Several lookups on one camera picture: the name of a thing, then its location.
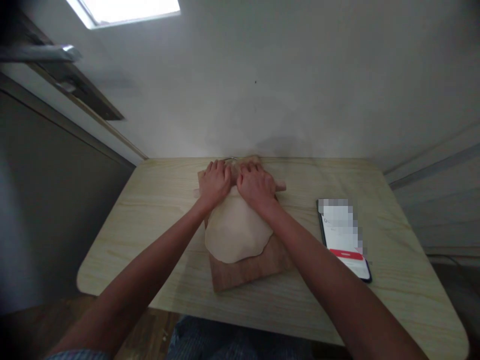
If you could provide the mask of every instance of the wooden floor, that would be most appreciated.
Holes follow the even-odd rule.
[[[95,297],[82,295],[14,312],[3,318],[15,329],[26,359],[42,358],[91,306]],[[172,331],[180,316],[147,309],[128,335],[115,359],[164,359]]]

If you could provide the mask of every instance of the window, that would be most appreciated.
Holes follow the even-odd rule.
[[[178,0],[67,0],[89,29],[180,13]]]

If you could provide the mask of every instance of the wood grain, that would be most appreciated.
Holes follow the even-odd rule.
[[[237,183],[240,164],[248,163],[249,161],[259,163],[260,159],[258,156],[249,156],[231,164],[231,183],[233,185]],[[204,171],[198,173],[199,182],[204,173]],[[208,226],[209,218],[210,215],[205,218],[205,229]],[[287,249],[285,249],[285,246],[275,234],[270,237],[262,253],[258,256],[247,257],[235,263],[225,263],[217,260],[209,253],[209,259],[211,282],[215,292],[232,289],[266,276],[279,274],[294,267]]]
[[[127,264],[196,201],[197,173],[211,158],[149,159],[133,172],[83,261],[78,288],[99,295]],[[373,282],[370,289],[431,359],[464,359],[469,344],[447,294],[382,172],[366,160],[263,158],[284,179],[283,208],[319,241],[316,199],[354,204]],[[201,226],[151,302],[156,309],[342,344],[294,269],[215,293]]]

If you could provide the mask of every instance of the wooden cutting board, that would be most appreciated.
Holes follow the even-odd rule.
[[[256,163],[260,162],[260,159],[257,156],[250,156],[234,164],[236,171],[232,172],[232,177],[235,177],[235,179],[232,179],[233,184],[236,183],[236,176],[240,164],[250,161]],[[203,174],[203,171],[198,173],[199,180]],[[205,228],[208,226],[209,217],[210,214],[204,220]],[[285,249],[283,243],[275,234],[270,237],[263,252],[258,256],[247,257],[231,264],[217,260],[210,253],[209,257],[211,281],[215,292],[235,288],[253,280],[278,274],[294,267],[287,249]]]

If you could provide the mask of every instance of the forearm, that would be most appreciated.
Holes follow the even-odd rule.
[[[265,204],[259,213],[283,241],[305,283],[355,359],[426,359],[368,286],[277,201]]]
[[[210,210],[200,198],[128,264],[50,353],[93,349],[114,355],[170,276]]]

